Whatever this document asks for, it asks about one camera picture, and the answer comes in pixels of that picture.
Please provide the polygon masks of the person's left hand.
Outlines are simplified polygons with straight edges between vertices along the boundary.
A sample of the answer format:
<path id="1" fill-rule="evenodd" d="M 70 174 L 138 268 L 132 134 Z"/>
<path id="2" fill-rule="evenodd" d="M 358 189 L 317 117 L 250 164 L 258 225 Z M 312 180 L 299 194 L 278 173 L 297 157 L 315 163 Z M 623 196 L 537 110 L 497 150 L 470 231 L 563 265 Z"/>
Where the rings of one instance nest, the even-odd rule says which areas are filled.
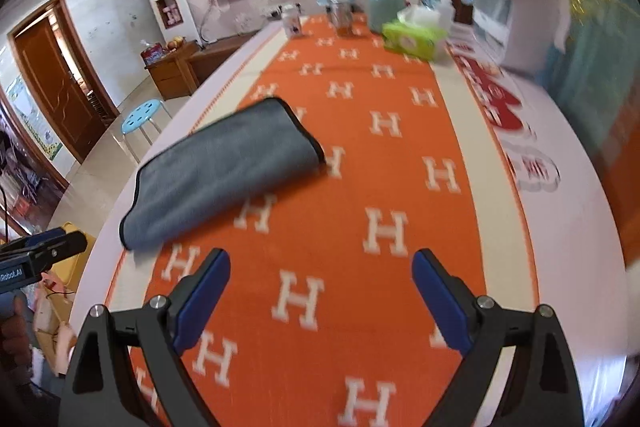
<path id="1" fill-rule="evenodd" d="M 1 295 L 1 369 L 14 385 L 28 385 L 32 380 L 32 347 L 24 300 L 13 293 Z"/>

